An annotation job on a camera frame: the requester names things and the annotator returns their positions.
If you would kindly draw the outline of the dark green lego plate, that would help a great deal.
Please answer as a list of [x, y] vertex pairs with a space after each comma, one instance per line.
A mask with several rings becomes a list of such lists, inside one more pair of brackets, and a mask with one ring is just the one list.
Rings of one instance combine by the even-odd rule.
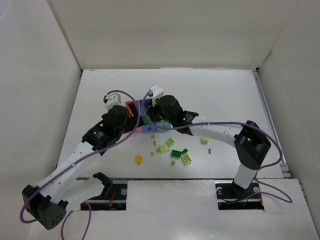
[[150, 124], [149, 121], [148, 121], [148, 119], [147, 119], [145, 116], [142, 117], [142, 120], [143, 120], [143, 125], [144, 125], [144, 126]]

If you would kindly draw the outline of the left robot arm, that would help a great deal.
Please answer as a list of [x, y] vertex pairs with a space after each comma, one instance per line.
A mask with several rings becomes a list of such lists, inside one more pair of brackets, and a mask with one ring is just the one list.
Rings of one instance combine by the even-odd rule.
[[132, 101], [128, 106], [112, 105], [102, 115], [102, 120], [90, 128], [82, 137], [73, 153], [48, 177], [36, 186], [28, 184], [22, 190], [24, 205], [20, 221], [27, 211], [46, 230], [57, 227], [67, 211], [81, 207], [90, 197], [109, 190], [112, 181], [103, 173], [95, 173], [85, 181], [83, 188], [76, 190], [71, 184], [93, 162], [93, 155], [103, 155], [107, 150], [123, 142], [122, 135], [130, 136], [143, 123], [139, 104]]

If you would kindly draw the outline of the light green square lego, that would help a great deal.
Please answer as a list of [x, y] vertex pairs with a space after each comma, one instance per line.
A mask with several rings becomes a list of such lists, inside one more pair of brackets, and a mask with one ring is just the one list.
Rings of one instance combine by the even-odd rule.
[[172, 138], [169, 138], [166, 140], [166, 144], [171, 147], [175, 144], [175, 141]]

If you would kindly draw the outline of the lime 2x2 lego brick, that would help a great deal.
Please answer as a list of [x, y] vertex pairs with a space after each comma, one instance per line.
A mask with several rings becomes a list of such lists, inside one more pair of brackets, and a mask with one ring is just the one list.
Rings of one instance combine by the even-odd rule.
[[182, 154], [181, 159], [183, 160], [185, 165], [189, 165], [192, 162], [190, 156], [187, 153]]

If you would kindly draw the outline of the dark green 2x2 lego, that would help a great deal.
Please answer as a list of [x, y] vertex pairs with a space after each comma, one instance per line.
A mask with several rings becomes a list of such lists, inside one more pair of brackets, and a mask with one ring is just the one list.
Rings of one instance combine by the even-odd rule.
[[181, 155], [182, 155], [181, 151], [174, 150], [174, 149], [171, 151], [171, 154], [170, 154], [172, 158], [176, 158], [176, 159], [179, 159]]

